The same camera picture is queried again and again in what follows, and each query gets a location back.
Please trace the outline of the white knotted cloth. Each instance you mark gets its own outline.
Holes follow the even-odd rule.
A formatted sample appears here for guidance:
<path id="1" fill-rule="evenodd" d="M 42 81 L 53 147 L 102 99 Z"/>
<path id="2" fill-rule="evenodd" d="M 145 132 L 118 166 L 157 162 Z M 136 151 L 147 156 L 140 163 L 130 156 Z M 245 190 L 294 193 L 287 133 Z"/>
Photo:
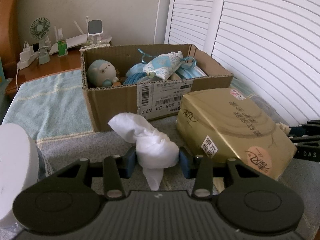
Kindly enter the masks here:
<path id="1" fill-rule="evenodd" d="M 150 190 L 159 190 L 164 169 L 178 163 L 178 146 L 138 114 L 117 114 L 108 125 L 126 142 L 135 144 L 137 160 Z"/>

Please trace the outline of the small orange plush piece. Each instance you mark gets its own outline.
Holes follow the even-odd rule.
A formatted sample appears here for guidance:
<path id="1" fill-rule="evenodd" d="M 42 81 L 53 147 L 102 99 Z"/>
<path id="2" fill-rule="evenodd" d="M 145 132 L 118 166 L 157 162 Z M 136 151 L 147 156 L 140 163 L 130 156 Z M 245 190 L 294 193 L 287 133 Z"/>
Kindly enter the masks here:
<path id="1" fill-rule="evenodd" d="M 127 77 L 120 77 L 120 78 L 117 78 L 115 77 L 113 80 L 112 80 L 112 87 L 118 87 L 118 86 L 121 86 L 124 84 L 124 82 L 127 80 Z"/>

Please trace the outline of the blue haired plush doll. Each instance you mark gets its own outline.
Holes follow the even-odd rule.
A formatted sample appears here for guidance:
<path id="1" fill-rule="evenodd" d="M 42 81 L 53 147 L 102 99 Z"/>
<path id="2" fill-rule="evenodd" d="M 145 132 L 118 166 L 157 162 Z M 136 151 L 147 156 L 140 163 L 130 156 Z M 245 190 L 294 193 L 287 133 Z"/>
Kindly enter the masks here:
<path id="1" fill-rule="evenodd" d="M 105 60 L 95 60 L 87 70 L 87 77 L 95 87 L 110 87 L 119 81 L 114 65 Z"/>

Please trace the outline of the light blue face mask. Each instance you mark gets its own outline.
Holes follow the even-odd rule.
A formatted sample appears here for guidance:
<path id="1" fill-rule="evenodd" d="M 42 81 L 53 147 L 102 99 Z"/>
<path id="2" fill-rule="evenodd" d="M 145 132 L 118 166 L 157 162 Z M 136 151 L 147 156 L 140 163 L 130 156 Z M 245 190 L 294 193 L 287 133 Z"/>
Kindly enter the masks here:
<path id="1" fill-rule="evenodd" d="M 207 74 L 202 71 L 198 66 L 193 68 L 184 69 L 178 68 L 175 72 L 181 79 L 194 79 L 197 77 L 207 77 Z"/>

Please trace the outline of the blue white sachet with ribbon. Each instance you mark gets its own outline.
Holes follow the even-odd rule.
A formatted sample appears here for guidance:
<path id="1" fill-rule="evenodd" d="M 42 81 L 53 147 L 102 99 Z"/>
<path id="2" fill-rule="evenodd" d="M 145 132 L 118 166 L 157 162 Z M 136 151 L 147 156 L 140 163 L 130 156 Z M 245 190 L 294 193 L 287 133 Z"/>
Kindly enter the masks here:
<path id="1" fill-rule="evenodd" d="M 194 57 L 184 57 L 180 50 L 158 56 L 151 56 L 141 49 L 138 51 L 142 54 L 142 63 L 145 64 L 143 71 L 150 75 L 150 78 L 168 80 L 180 67 L 188 69 L 197 66 L 197 60 Z"/>

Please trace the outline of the gold tissue pack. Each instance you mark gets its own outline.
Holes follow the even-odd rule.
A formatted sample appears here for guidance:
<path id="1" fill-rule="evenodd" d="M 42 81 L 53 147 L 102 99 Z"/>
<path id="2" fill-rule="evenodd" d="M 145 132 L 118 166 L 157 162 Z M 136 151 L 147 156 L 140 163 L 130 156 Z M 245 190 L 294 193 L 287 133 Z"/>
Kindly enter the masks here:
<path id="1" fill-rule="evenodd" d="M 273 179 L 297 150 L 260 107 L 234 88 L 185 94 L 176 127 L 193 154 L 221 163 L 239 158 Z"/>

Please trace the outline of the open cardboard box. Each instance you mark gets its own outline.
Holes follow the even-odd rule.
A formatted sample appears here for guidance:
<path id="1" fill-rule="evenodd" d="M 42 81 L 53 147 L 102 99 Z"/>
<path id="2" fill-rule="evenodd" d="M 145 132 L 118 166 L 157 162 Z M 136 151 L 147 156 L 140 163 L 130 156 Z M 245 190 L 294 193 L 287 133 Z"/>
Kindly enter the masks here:
<path id="1" fill-rule="evenodd" d="M 109 61 L 121 75 L 125 75 L 131 67 L 141 62 L 143 53 L 158 56 L 172 51 L 181 51 L 184 57 L 193 57 L 197 61 L 196 66 L 205 73 L 205 76 L 100 88 L 91 84 L 86 75 L 89 66 L 95 60 Z M 90 46 L 81 51 L 80 59 L 82 91 L 95 132 L 109 131 L 111 128 L 108 122 L 123 112 L 139 114 L 147 120 L 176 115 L 180 110 L 184 94 L 198 90 L 227 88 L 233 79 L 231 72 L 192 44 Z"/>

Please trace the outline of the checkered blue grey blanket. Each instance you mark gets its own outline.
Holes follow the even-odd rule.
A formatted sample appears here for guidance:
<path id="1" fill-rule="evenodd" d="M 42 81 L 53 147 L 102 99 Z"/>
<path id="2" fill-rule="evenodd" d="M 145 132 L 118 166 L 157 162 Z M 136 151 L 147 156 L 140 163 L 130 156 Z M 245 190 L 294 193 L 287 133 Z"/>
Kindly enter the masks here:
<path id="1" fill-rule="evenodd" d="M 13 97 L 6 95 L 6 87 L 1 85 L 1 123 L 23 127 L 54 168 L 81 157 L 100 161 L 129 148 L 112 131 L 93 131 L 78 70 L 26 82 Z M 311 237 L 319 228 L 319 163 L 294 159 L 280 182 L 303 198 L 305 211 L 299 232 Z"/>

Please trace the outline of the white louvered closet door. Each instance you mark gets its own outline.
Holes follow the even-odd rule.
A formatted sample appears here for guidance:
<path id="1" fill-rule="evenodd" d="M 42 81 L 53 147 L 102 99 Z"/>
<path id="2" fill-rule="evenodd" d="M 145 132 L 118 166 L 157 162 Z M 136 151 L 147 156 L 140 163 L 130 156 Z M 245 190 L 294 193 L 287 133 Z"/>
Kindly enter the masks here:
<path id="1" fill-rule="evenodd" d="M 319 0 L 170 0 L 165 41 L 207 53 L 288 124 L 319 118 Z"/>

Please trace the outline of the white remote control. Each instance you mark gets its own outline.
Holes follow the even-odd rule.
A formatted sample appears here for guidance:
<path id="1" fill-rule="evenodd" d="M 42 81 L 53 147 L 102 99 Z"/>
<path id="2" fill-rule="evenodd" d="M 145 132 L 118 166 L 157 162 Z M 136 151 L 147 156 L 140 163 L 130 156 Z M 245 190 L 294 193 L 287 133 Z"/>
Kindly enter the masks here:
<path id="1" fill-rule="evenodd" d="M 79 51 L 85 51 L 88 49 L 94 49 L 94 48 L 104 48 L 104 47 L 110 47 L 111 44 L 110 43 L 106 43 L 106 44 L 91 44 L 91 45 L 87 45 L 87 46 L 83 46 L 79 49 Z"/>

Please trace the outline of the green sanitizer bottle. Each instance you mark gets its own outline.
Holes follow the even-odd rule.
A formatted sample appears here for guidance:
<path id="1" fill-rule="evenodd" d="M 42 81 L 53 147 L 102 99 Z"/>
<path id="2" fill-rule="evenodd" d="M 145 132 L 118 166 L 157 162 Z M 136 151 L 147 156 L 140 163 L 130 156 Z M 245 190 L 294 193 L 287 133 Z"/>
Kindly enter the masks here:
<path id="1" fill-rule="evenodd" d="M 58 33 L 58 41 L 57 41 L 58 57 L 66 56 L 68 54 L 67 40 L 64 38 L 61 28 L 57 30 L 57 33 Z"/>

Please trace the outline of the white wifi router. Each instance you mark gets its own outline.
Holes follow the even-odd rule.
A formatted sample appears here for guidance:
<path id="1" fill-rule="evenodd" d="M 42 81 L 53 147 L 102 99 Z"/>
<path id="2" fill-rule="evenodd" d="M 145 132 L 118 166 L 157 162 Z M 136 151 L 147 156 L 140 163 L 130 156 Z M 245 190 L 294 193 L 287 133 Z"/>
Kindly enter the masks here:
<path id="1" fill-rule="evenodd" d="M 80 28 L 80 26 L 78 25 L 78 23 L 76 21 L 74 21 L 74 24 L 76 25 L 76 27 L 80 31 L 80 35 L 68 38 L 67 39 L 67 48 L 70 49 L 70 48 L 75 48 L 78 46 L 83 47 L 83 46 L 94 44 L 93 38 L 88 37 L 88 34 L 85 33 L 84 31 L 82 31 L 82 29 Z M 103 30 L 103 34 L 101 34 L 101 36 L 98 37 L 97 44 L 111 43 L 111 41 L 112 41 L 112 36 L 108 35 Z"/>

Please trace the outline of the small white screen device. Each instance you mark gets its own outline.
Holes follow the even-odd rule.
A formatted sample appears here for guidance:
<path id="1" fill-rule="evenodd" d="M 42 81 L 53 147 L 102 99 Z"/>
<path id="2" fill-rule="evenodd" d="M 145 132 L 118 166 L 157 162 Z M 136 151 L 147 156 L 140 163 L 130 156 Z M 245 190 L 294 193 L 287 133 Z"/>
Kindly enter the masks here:
<path id="1" fill-rule="evenodd" d="M 103 34 L 103 22 L 100 19 L 90 20 L 88 16 L 86 16 L 87 23 L 87 34 L 88 37 L 93 38 L 93 43 L 98 43 L 98 37 Z"/>

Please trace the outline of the white power strip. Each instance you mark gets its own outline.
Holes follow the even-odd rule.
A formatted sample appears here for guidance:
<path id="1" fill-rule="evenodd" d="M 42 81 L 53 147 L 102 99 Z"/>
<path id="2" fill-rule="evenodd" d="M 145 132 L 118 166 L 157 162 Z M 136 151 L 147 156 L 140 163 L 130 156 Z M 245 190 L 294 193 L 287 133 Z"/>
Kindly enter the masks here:
<path id="1" fill-rule="evenodd" d="M 17 69 L 27 68 L 38 57 L 38 52 L 34 51 L 27 41 L 24 42 L 23 51 L 20 53 L 20 60 L 17 63 Z"/>

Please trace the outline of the green desk fan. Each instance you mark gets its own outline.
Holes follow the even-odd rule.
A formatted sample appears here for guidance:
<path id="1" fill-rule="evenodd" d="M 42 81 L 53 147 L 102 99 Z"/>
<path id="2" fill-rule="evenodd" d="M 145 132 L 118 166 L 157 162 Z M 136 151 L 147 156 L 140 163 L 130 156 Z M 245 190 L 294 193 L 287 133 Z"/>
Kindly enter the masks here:
<path id="1" fill-rule="evenodd" d="M 50 31 L 50 21 L 46 17 L 39 17 L 33 21 L 29 28 L 31 37 L 39 42 L 38 61 L 39 65 L 50 61 L 49 47 L 46 45 L 46 38 Z"/>

